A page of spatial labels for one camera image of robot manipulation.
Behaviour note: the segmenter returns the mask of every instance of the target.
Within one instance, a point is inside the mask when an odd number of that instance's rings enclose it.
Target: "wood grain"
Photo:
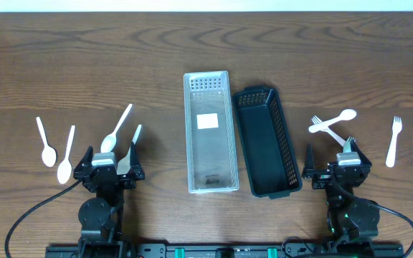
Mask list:
[[[57,166],[41,161],[35,118],[59,159],[77,126],[75,165],[89,145],[100,147],[130,102],[117,155],[143,124],[137,151],[147,178],[126,193],[125,237],[174,244],[329,235],[325,195],[310,181],[289,198],[250,193],[237,132],[240,190],[188,193],[183,74],[212,70],[229,71],[232,93],[278,89],[300,170],[307,143],[322,164],[339,151],[329,135],[308,133],[311,116],[355,108],[355,120],[332,129],[354,135],[374,165],[356,194],[413,219],[413,13],[0,14],[0,257],[16,219],[65,188]],[[390,169],[394,115],[404,129]],[[77,211],[92,197],[77,187],[34,212],[13,235],[13,256],[43,257],[49,244],[75,243]],[[379,230],[381,240],[405,247],[412,240],[406,222],[385,213]]]

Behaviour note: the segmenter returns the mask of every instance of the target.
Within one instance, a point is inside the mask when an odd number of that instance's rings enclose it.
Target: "plastic tray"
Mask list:
[[[276,199],[299,191],[302,181],[277,90],[248,87],[233,100],[252,193]]]
[[[234,121],[227,72],[184,75],[189,193],[239,188]]]

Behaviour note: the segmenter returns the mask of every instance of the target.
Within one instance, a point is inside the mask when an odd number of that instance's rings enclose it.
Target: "white background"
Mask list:
[[[413,11],[413,1],[0,0],[0,11]]]

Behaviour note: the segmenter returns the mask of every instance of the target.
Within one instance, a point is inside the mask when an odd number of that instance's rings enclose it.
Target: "white label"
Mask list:
[[[197,129],[218,128],[218,114],[197,115]]]

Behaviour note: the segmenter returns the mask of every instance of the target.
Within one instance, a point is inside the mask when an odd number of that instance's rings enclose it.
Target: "spoon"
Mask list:
[[[70,157],[72,139],[75,136],[75,128],[76,127],[74,125],[71,126],[70,136],[68,136],[68,143],[66,145],[65,159],[58,166],[57,178],[61,184],[68,182],[68,179],[70,179],[71,176],[72,166],[68,158]]]
[[[48,167],[52,167],[57,161],[57,152],[54,148],[50,147],[47,143],[46,132],[44,131],[44,126],[42,126],[41,118],[36,118],[37,127],[41,133],[42,142],[44,143],[44,150],[42,151],[42,161]]]
[[[343,110],[342,113],[337,117],[337,118],[333,118],[321,123],[317,123],[316,125],[311,125],[308,128],[308,131],[311,133],[316,133],[319,130],[328,127],[329,125],[332,125],[334,123],[337,123],[338,121],[342,121],[342,120],[352,120],[356,117],[356,111],[352,110],[352,109],[346,109]]]
[[[136,141],[138,140],[138,136],[140,135],[140,132],[141,132],[141,127],[142,127],[142,125],[139,125],[136,128],[135,134],[133,135],[133,139],[132,139],[133,146],[136,144]],[[125,175],[130,170],[130,154],[131,154],[131,151],[132,151],[132,145],[130,144],[130,148],[128,149],[127,156],[125,156],[123,159],[121,159],[118,162],[118,171],[117,171],[118,175]]]
[[[128,107],[125,109],[122,116],[120,117],[120,120],[119,120],[118,124],[116,125],[114,131],[110,135],[105,137],[105,139],[101,143],[101,149],[100,149],[101,153],[111,152],[114,149],[115,142],[117,141],[117,139],[115,137],[115,134],[118,132],[120,126],[122,125],[123,121],[127,117],[127,115],[130,112],[131,108],[132,108],[132,105],[128,104]]]

